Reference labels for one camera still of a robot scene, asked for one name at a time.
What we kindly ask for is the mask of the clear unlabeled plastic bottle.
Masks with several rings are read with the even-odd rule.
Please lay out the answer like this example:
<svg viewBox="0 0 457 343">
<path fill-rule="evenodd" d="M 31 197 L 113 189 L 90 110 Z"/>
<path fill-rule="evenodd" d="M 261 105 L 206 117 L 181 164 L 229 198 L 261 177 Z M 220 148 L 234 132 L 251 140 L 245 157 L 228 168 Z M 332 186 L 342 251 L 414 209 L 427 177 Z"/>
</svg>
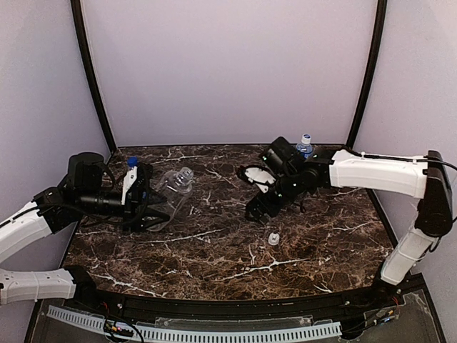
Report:
<svg viewBox="0 0 457 343">
<path fill-rule="evenodd" d="M 159 232 L 171 223 L 193 190 L 194 172 L 188 167 L 167 171 L 156 185 L 155 190 L 165 196 L 165 202 L 157 204 L 154 209 L 169 215 L 169 220 L 147 228 L 150 232 Z"/>
</svg>

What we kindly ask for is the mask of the clear bottle cap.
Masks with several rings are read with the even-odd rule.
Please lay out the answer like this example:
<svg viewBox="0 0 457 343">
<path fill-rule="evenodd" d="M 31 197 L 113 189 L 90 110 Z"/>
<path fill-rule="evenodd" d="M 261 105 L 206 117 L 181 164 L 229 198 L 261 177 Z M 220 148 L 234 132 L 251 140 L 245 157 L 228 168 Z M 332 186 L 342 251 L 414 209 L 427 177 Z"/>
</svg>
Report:
<svg viewBox="0 0 457 343">
<path fill-rule="evenodd" d="M 280 242 L 280 235 L 279 233 L 271 232 L 268 236 L 268 243 L 271 246 L 276 246 Z"/>
</svg>

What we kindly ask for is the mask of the white cap water bottle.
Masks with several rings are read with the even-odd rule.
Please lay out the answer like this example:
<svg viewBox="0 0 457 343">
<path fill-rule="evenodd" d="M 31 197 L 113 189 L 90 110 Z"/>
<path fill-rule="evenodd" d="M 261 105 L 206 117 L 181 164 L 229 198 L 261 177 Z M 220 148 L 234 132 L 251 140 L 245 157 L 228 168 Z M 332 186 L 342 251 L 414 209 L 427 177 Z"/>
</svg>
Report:
<svg viewBox="0 0 457 343">
<path fill-rule="evenodd" d="M 313 146 L 311 144 L 311 135 L 303 134 L 301 136 L 300 142 L 296 145 L 296 150 L 303 156 L 305 159 L 310 157 L 313 153 Z"/>
</svg>

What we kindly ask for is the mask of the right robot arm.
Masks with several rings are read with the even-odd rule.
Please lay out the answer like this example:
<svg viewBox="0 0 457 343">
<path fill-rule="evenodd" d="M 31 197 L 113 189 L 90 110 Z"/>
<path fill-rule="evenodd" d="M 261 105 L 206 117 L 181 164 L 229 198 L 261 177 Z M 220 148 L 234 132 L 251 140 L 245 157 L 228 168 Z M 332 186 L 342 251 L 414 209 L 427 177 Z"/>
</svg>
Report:
<svg viewBox="0 0 457 343">
<path fill-rule="evenodd" d="M 280 136 L 260 158 L 261 165 L 241 166 L 237 171 L 239 179 L 259 189 L 246 205 L 246 218 L 252 222 L 265 224 L 300 195 L 320 188 L 373 189 L 418 200 L 414 223 L 379 269 L 383 284 L 400 284 L 456 221 L 446 172 L 449 164 L 434 150 L 425 156 L 388 156 L 339 146 L 304 153 Z"/>
</svg>

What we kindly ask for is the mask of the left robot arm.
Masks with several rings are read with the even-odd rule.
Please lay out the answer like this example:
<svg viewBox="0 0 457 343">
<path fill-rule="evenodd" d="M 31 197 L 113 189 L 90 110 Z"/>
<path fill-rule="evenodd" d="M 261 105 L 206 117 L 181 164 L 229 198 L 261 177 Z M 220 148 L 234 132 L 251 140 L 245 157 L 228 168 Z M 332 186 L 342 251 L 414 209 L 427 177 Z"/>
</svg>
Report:
<svg viewBox="0 0 457 343">
<path fill-rule="evenodd" d="M 56 234 L 84 217 L 125 232 L 141 232 L 170 220 L 154 209 L 166 201 L 150 187 L 150 167 L 131 157 L 118 192 L 118 182 L 95 152 L 69 158 L 67 173 L 58 186 L 37 194 L 17 213 L 1 223 L 1 260 L 45 237 Z M 1 304 L 39 299 L 96 301 L 96 284 L 80 266 L 45 272 L 1 270 Z"/>
</svg>

